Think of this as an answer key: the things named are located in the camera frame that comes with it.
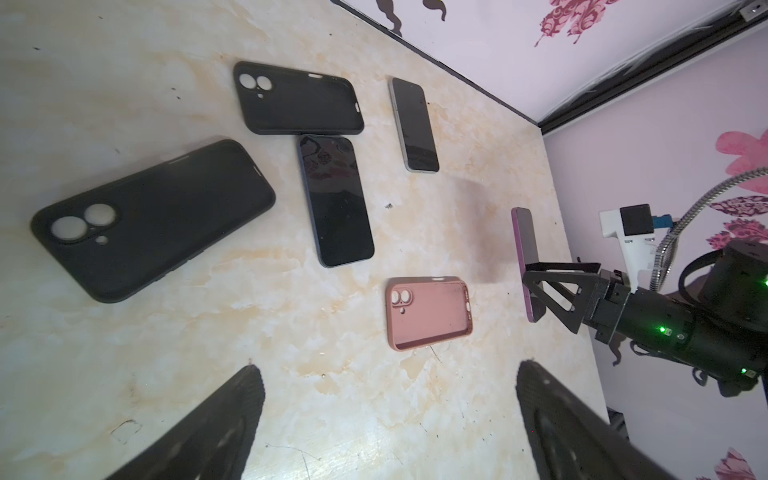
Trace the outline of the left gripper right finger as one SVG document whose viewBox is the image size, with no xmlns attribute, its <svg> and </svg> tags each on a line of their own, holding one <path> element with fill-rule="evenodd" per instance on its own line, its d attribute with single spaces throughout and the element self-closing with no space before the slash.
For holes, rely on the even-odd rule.
<svg viewBox="0 0 768 480">
<path fill-rule="evenodd" d="M 541 479 L 671 479 L 533 360 L 520 363 L 516 392 Z"/>
</svg>

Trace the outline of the purple phone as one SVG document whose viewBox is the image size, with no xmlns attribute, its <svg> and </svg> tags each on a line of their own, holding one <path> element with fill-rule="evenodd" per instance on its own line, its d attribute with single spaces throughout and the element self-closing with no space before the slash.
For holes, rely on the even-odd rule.
<svg viewBox="0 0 768 480">
<path fill-rule="evenodd" d="M 524 276 L 529 263 L 539 262 L 532 213 L 527 208 L 515 207 L 511 210 L 511 220 L 520 275 Z M 546 314 L 546 306 L 525 285 L 522 285 L 522 293 L 527 319 L 537 323 Z"/>
</svg>

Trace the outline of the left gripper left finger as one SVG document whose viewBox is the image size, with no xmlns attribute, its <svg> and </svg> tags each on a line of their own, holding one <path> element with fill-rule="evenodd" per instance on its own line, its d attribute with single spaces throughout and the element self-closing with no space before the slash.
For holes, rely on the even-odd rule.
<svg viewBox="0 0 768 480">
<path fill-rule="evenodd" d="M 265 402 L 260 370 L 247 365 L 112 479 L 240 479 Z"/>
</svg>

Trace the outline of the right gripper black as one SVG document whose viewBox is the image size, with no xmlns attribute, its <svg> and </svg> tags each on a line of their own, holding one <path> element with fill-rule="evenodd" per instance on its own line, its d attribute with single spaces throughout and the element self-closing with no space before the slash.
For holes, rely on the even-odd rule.
<svg viewBox="0 0 768 480">
<path fill-rule="evenodd" d="M 600 269 L 593 262 L 529 263 L 523 283 L 571 333 L 583 323 L 595 330 L 596 340 L 609 344 L 632 288 L 626 273 Z"/>
</svg>

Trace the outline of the pink phone case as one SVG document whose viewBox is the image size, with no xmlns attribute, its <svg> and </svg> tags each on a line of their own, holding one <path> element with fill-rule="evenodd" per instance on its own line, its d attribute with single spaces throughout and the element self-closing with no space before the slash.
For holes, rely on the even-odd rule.
<svg viewBox="0 0 768 480">
<path fill-rule="evenodd" d="M 453 340 L 473 331 L 469 290 L 458 277 L 392 278 L 384 301 L 388 342 L 395 351 Z"/>
</svg>

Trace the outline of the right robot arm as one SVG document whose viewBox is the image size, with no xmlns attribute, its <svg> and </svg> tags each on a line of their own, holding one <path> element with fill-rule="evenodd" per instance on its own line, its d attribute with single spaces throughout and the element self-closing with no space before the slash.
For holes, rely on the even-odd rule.
<svg viewBox="0 0 768 480">
<path fill-rule="evenodd" d="M 699 384 L 735 397 L 767 382 L 767 247 L 733 240 L 691 262 L 675 296 L 631 289 L 598 263 L 534 263 L 524 285 L 572 333 L 617 335 L 647 355 L 687 365 Z"/>
</svg>

